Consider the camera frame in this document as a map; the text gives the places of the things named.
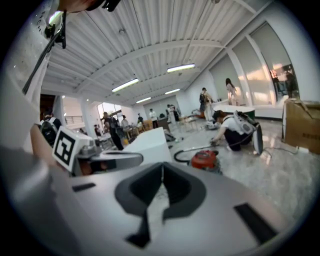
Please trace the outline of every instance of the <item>backpack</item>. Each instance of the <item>backpack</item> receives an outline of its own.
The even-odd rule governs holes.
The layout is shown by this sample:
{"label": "backpack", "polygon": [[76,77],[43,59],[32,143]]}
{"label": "backpack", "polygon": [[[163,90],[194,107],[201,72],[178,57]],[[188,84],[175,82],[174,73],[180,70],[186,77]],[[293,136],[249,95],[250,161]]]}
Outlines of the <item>backpack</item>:
{"label": "backpack", "polygon": [[55,117],[51,117],[50,120],[42,120],[40,122],[40,132],[51,147],[54,146],[58,133],[58,129],[54,125],[55,120]]}

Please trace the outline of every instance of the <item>table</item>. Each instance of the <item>table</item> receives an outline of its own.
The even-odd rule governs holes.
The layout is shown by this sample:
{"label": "table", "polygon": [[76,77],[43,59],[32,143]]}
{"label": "table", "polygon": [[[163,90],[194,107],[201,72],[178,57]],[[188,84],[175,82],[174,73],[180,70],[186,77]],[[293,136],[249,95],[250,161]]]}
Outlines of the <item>table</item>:
{"label": "table", "polygon": [[217,105],[213,108],[214,111],[221,110],[229,115],[232,115],[235,111],[246,114],[251,119],[255,119],[255,108],[252,106],[233,106],[233,105]]}

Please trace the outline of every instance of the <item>white table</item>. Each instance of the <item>white table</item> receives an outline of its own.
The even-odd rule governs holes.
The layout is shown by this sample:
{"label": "white table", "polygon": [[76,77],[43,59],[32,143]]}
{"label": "white table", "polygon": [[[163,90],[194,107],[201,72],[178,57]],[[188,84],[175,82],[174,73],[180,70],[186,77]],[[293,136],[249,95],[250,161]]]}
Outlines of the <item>white table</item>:
{"label": "white table", "polygon": [[228,114],[233,114],[235,111],[242,112],[250,118],[255,119],[255,108],[252,106],[234,106],[234,105],[217,105],[213,108],[214,111],[223,111]]}
{"label": "white table", "polygon": [[123,151],[142,154],[142,165],[157,162],[172,162],[164,129],[162,127],[139,134]]}

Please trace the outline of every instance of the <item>gray floor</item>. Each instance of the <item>gray floor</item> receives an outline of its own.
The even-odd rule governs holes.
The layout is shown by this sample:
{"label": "gray floor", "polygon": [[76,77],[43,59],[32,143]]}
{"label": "gray floor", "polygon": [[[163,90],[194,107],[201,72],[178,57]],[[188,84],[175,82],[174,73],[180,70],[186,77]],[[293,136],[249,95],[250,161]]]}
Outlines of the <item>gray floor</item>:
{"label": "gray floor", "polygon": [[[296,152],[294,147],[281,142],[282,123],[259,120],[262,127],[263,146],[268,152],[254,154],[252,145],[243,147],[240,152],[229,151],[223,139],[218,158],[223,175],[236,180],[256,191],[282,212],[289,222],[295,222],[308,210],[317,196],[320,181],[320,155]],[[205,130],[205,122],[198,120],[188,126],[170,126],[178,142],[169,142],[172,159],[174,153],[182,149],[209,144],[216,130]],[[191,159],[197,151],[182,153],[179,158]],[[167,191],[162,186],[148,208],[148,221],[151,238],[161,231],[162,212],[169,206]]]}

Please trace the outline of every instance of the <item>ceiling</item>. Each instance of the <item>ceiling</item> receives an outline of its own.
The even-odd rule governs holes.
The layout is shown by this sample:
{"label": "ceiling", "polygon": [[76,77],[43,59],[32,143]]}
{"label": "ceiling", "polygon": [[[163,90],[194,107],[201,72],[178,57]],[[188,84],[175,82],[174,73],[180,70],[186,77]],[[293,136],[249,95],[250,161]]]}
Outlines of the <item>ceiling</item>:
{"label": "ceiling", "polygon": [[[265,3],[122,0],[114,12],[69,15],[66,49],[52,48],[42,93],[130,106],[186,89]],[[185,64],[195,68],[167,73]],[[112,92],[135,78],[138,83]]]}

